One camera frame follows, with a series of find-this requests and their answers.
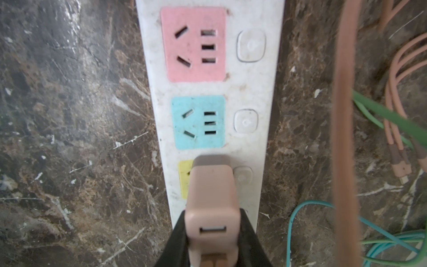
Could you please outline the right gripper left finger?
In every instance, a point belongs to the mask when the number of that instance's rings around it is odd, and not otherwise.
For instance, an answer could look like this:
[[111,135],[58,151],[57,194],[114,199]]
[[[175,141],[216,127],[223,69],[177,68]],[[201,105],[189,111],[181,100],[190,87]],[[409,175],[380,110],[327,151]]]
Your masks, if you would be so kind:
[[183,211],[154,267],[190,267],[188,244]]

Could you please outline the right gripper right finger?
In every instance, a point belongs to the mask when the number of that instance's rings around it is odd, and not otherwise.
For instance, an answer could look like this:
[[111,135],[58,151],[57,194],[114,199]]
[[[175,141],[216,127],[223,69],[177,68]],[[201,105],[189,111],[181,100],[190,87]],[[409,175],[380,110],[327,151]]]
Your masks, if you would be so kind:
[[240,209],[241,222],[238,238],[237,267],[273,267],[264,252],[244,209]]

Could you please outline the pink charger plug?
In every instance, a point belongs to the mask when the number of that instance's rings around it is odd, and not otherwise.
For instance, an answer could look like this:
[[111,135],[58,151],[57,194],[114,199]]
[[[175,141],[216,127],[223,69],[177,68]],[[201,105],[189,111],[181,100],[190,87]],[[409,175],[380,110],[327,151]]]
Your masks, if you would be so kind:
[[234,267],[241,212],[227,155],[200,155],[189,172],[185,228],[193,267]]

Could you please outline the white multicolour power strip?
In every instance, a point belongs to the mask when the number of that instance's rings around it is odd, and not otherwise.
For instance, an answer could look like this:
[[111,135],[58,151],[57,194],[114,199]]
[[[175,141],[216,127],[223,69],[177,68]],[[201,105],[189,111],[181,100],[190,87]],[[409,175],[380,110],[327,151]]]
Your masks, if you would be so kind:
[[284,1],[137,1],[172,223],[190,162],[227,155],[257,226]]

